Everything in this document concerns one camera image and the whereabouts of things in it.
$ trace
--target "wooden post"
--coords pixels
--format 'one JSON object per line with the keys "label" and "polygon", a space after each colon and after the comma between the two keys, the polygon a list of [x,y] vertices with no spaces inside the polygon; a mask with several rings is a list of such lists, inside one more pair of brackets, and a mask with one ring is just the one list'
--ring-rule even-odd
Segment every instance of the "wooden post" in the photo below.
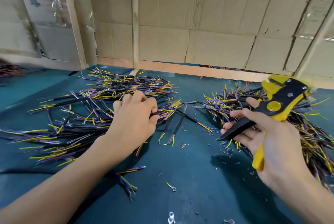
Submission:
{"label": "wooden post", "polygon": [[314,39],[312,40],[309,48],[307,49],[302,61],[300,62],[294,77],[300,78],[302,73],[305,71],[307,65],[311,61],[311,58],[317,48],[317,46],[322,42],[324,36],[326,35],[328,29],[331,27],[331,24],[334,20],[334,6],[332,4],[330,11],[322,22],[318,32],[315,34]]}
{"label": "wooden post", "polygon": [[139,64],[139,0],[132,1],[132,63],[138,69]]}
{"label": "wooden post", "polygon": [[77,46],[79,61],[81,69],[85,69],[88,67],[85,57],[85,51],[82,44],[81,34],[80,34],[80,27],[77,17],[77,12],[74,7],[74,0],[66,0],[67,8],[69,11],[69,17],[71,19],[72,29],[74,33],[75,44]]}

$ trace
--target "black handle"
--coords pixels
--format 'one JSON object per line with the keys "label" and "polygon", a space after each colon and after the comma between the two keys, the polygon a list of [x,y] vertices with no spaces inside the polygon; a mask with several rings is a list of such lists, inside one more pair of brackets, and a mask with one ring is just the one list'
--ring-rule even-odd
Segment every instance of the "black handle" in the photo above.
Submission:
{"label": "black handle", "polygon": [[223,134],[222,140],[231,140],[235,136],[242,133],[244,130],[256,125],[256,123],[252,120],[249,120],[247,117],[241,118],[236,124],[234,124],[231,129],[229,129],[226,133]]}

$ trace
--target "blue table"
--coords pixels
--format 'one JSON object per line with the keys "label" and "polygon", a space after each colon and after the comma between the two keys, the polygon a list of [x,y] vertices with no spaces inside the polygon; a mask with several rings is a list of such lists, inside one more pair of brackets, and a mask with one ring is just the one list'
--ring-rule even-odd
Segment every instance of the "blue table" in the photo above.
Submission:
{"label": "blue table", "polygon": [[[101,67],[118,74],[129,70],[120,67]],[[235,87],[236,83],[233,80],[200,79],[198,76],[182,74],[162,72],[150,72],[150,74],[163,76],[179,87],[178,94],[175,96],[182,101],[195,99],[204,101],[203,94],[211,95],[215,91],[220,93],[225,84],[231,88]],[[38,107],[40,102],[38,99],[52,99],[70,90],[86,89],[87,83],[89,82],[73,75],[25,97],[1,112],[0,128],[14,130],[47,128],[46,112],[27,114],[26,111]],[[33,89],[38,85],[38,81],[27,82],[27,85]],[[251,83],[249,88],[258,86],[259,83]],[[320,90],[317,95],[323,98],[332,94],[332,91]],[[321,108],[322,114],[332,117],[333,107],[332,100],[324,103]],[[214,126],[206,113],[193,110],[191,106],[188,107],[187,113],[203,124]],[[179,117],[173,119],[162,143],[168,141],[178,120]],[[333,133],[328,121],[316,122],[318,125],[322,123],[324,129]],[[303,223],[261,182],[256,173],[250,174],[254,169],[245,153],[237,152],[234,146],[232,146],[233,155],[220,152],[222,147],[215,141],[219,135],[209,136],[206,131],[202,131],[202,127],[189,120],[184,119],[182,127],[175,136],[174,147],[157,144],[164,126],[158,127],[149,143],[144,145],[139,158],[131,156],[115,168],[120,170],[147,166],[142,171],[126,175],[126,179],[138,187],[135,201],[129,201],[115,179],[104,179],[84,202],[73,221],[76,224],[165,224],[168,223],[168,213],[173,211],[178,224],[223,223],[223,219],[233,219],[236,224]],[[182,144],[189,144],[189,146],[181,148]],[[19,147],[25,146],[31,145],[29,143],[7,144],[7,141],[0,139],[0,169],[34,167],[33,160],[28,159],[33,153],[23,153],[19,150]],[[42,174],[0,175],[0,207],[5,207],[48,177],[49,175]],[[176,187],[177,191],[173,192],[166,182]]]}

